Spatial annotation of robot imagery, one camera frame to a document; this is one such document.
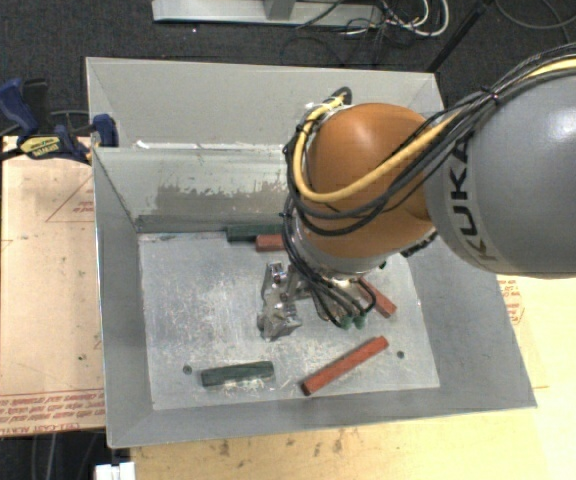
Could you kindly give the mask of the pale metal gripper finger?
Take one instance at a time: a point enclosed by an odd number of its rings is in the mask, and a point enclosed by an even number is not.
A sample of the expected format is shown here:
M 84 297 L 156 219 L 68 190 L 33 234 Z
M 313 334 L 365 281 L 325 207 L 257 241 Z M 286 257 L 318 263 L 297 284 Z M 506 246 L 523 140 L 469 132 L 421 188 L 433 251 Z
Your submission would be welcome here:
M 283 315 L 283 302 L 280 298 L 283 282 L 282 263 L 268 263 L 260 292 L 262 309 L 257 315 L 257 327 L 266 341 L 274 341 L 278 337 L 278 325 L 281 323 L 281 316 Z
M 295 294 L 289 292 L 279 294 L 279 306 L 276 309 L 278 323 L 275 330 L 277 337 L 288 336 L 302 326 L 303 322 L 296 306 L 297 300 L 298 297 Z

